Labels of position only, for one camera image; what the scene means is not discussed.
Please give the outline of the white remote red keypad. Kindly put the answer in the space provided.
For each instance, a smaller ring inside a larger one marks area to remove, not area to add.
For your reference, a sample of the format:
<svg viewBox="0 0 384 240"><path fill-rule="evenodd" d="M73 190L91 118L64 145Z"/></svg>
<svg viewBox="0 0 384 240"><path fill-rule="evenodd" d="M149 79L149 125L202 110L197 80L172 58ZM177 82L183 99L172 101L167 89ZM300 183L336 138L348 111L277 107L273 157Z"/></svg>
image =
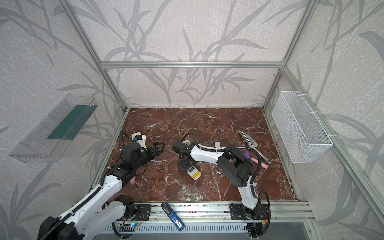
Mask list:
<svg viewBox="0 0 384 240"><path fill-rule="evenodd" d="M191 166L187 169L187 174L195 181L202 175L195 166Z"/></svg>

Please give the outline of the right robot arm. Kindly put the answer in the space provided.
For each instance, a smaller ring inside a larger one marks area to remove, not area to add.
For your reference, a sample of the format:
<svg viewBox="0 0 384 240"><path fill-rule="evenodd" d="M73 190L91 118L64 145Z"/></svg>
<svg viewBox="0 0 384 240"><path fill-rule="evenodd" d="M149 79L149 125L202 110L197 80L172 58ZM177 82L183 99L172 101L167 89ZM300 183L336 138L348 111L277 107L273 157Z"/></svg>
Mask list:
<svg viewBox="0 0 384 240"><path fill-rule="evenodd" d="M259 203L259 199L255 193L253 183L261 169L261 164L252 173L254 162L242 152L242 150L250 149L249 147L235 146L212 148L195 143L187 145L181 141L173 145L173 150L181 159L179 167L190 177L197 180L202 175L195 167L195 164L198 162L219 166L225 177L234 186L238 187L244 208L246 210L254 210Z"/></svg>

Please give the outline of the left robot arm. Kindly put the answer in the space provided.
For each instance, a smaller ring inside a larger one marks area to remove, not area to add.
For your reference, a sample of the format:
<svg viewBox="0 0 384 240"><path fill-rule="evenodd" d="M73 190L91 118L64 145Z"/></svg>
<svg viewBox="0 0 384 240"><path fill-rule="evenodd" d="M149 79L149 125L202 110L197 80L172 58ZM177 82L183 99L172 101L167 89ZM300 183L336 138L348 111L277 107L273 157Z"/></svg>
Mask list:
<svg viewBox="0 0 384 240"><path fill-rule="evenodd" d="M79 203L59 217L48 217L40 226L39 240L92 240L102 230L137 213L133 198L120 195L111 203L108 200L136 176L136 170L160 156L165 143L154 143L144 148L134 142L122 150L121 159L111 167L98 184Z"/></svg>

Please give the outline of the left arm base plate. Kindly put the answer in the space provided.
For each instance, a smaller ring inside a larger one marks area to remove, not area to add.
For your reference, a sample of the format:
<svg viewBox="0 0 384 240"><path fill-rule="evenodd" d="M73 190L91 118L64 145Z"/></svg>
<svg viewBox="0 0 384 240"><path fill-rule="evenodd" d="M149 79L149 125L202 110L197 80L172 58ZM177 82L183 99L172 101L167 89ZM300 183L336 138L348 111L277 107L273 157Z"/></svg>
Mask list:
<svg viewBox="0 0 384 240"><path fill-rule="evenodd" d="M139 222L148 221L150 218L152 205L138 204L138 205L135 205L135 207L136 207L136 213L132 218L132 221L139 221Z"/></svg>

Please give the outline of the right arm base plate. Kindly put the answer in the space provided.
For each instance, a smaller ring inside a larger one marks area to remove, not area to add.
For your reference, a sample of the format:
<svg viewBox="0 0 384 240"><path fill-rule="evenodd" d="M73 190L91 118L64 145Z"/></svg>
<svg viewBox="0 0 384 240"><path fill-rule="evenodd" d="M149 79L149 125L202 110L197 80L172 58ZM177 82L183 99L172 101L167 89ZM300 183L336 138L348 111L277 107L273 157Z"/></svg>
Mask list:
<svg viewBox="0 0 384 240"><path fill-rule="evenodd" d="M254 209L248 209L242 204L230 204L231 220L269 220L270 206L257 203Z"/></svg>

